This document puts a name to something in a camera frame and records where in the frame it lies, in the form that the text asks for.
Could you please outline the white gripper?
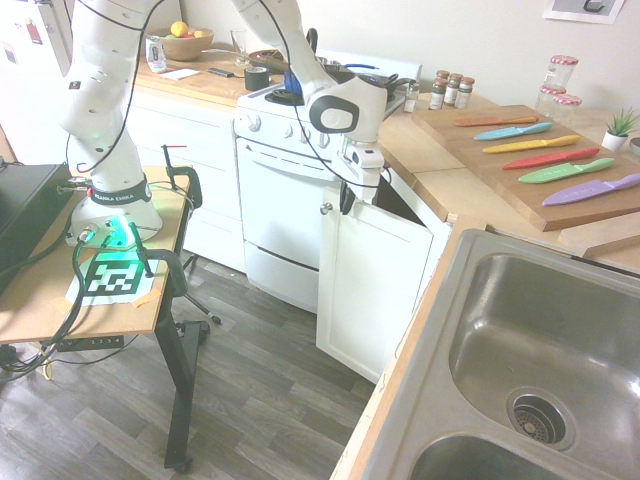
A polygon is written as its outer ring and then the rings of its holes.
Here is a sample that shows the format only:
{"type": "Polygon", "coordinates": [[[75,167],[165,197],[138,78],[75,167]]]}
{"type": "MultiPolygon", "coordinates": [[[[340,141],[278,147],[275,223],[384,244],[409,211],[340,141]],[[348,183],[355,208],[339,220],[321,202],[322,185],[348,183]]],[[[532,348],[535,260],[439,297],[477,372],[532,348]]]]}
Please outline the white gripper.
{"type": "Polygon", "coordinates": [[[355,196],[371,201],[380,182],[384,157],[377,142],[358,142],[344,139],[338,150],[338,174],[345,181],[340,183],[339,207],[348,215],[355,196]]]}

